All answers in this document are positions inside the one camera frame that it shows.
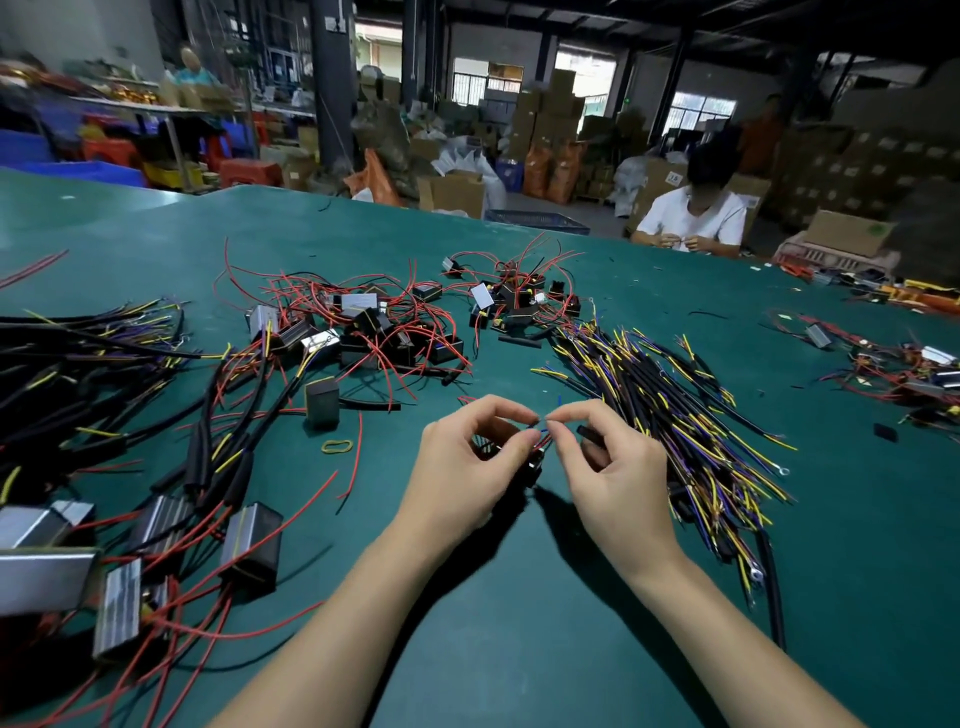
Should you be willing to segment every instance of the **person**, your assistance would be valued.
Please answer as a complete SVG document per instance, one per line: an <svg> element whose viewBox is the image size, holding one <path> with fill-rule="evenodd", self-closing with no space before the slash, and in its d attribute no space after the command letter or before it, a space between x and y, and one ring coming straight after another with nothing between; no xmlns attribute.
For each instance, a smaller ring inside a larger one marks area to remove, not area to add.
<svg viewBox="0 0 960 728"><path fill-rule="evenodd" d="M767 96L760 116L743 124L743 131L737 145L741 154L737 171L741 175L769 177L782 136L780 95L772 93Z"/></svg>
<svg viewBox="0 0 960 728"><path fill-rule="evenodd" d="M217 77L204 68L197 53L189 45L180 49L180 60L183 68L174 74L174 81L178 84L205 84L217 85Z"/></svg>
<svg viewBox="0 0 960 728"><path fill-rule="evenodd" d="M538 416L486 396L432 423L396 516L328 602L210 728L346 728L364 720L408 612L434 570L490 514L540 438ZM600 400L546 416L589 536L660 620L733 728L861 726L684 556L670 517L666 453ZM587 421L606 449L577 443ZM481 461L479 434L502 444Z"/></svg>
<svg viewBox="0 0 960 728"><path fill-rule="evenodd" d="M716 142L694 149L686 166L690 184L654 200L631 241L682 253L738 257L747 206L724 189L736 159L735 150Z"/></svg>

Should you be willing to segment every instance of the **forearm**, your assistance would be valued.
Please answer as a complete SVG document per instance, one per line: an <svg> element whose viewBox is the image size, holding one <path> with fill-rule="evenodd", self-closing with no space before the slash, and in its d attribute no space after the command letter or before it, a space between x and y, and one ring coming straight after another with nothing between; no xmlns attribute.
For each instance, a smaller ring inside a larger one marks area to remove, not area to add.
<svg viewBox="0 0 960 728"><path fill-rule="evenodd" d="M210 728L360 725L400 626L442 560L387 528Z"/></svg>
<svg viewBox="0 0 960 728"><path fill-rule="evenodd" d="M630 581L733 728L861 725L692 562L659 580Z"/></svg>

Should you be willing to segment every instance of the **red wire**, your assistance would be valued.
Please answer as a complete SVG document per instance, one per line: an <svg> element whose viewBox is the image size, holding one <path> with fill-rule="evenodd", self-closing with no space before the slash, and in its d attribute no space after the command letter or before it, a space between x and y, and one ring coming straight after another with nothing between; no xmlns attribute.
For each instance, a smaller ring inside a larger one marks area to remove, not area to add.
<svg viewBox="0 0 960 728"><path fill-rule="evenodd" d="M337 496L337 500L349 496L353 491L353 481L356 480L357 468L360 466L360 447L363 445L363 412L357 412L357 416L360 420L360 428L357 432L357 453L353 457L353 474L350 476L350 484L347 486L347 489Z"/></svg>

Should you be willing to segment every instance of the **label on box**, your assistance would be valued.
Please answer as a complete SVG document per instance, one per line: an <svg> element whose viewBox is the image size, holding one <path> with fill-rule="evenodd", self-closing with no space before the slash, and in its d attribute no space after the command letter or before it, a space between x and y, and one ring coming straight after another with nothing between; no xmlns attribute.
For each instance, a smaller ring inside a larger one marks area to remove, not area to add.
<svg viewBox="0 0 960 728"><path fill-rule="evenodd" d="M470 288L470 295L480 306L480 310L486 310L493 305L493 296L490 295L490 290L485 283L478 283Z"/></svg>

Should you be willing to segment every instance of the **bundle of wires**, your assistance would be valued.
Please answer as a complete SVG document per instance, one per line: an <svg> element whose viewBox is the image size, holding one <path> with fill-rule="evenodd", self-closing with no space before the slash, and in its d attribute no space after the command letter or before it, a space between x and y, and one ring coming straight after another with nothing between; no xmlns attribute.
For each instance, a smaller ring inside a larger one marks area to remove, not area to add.
<svg viewBox="0 0 960 728"><path fill-rule="evenodd" d="M707 363L679 340L680 355L644 336L624 330L608 334L595 323L557 329L554 349L570 374L548 366L534 372L562 380L579 394L600 398L635 429L659 440L669 462L674 515L695 524L718 558L736 563L748 603L765 586L771 630L784 645L780 592L766 534L771 524L760 503L790 496L774 482L789 471L749 445L719 416L753 433L795 449L742 416L730 392ZM743 532L754 532L757 554Z"/></svg>

